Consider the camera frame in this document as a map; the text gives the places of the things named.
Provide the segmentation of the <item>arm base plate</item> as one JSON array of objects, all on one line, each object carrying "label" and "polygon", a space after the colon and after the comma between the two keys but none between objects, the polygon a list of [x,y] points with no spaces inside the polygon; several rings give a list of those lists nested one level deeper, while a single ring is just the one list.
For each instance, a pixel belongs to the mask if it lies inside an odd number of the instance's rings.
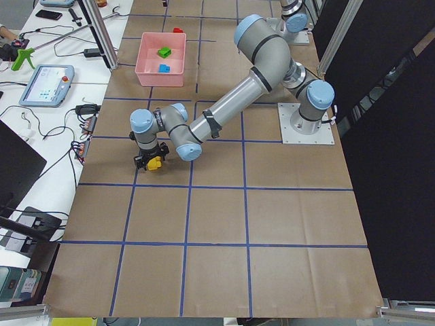
[{"label": "arm base plate", "polygon": [[330,124],[311,122],[299,112],[299,103],[278,103],[281,139],[284,145],[334,145]]},{"label": "arm base plate", "polygon": [[309,36],[306,31],[290,32],[287,30],[285,22],[280,18],[267,18],[267,25],[269,25],[276,34],[284,38],[289,45],[307,46],[309,45]]}]

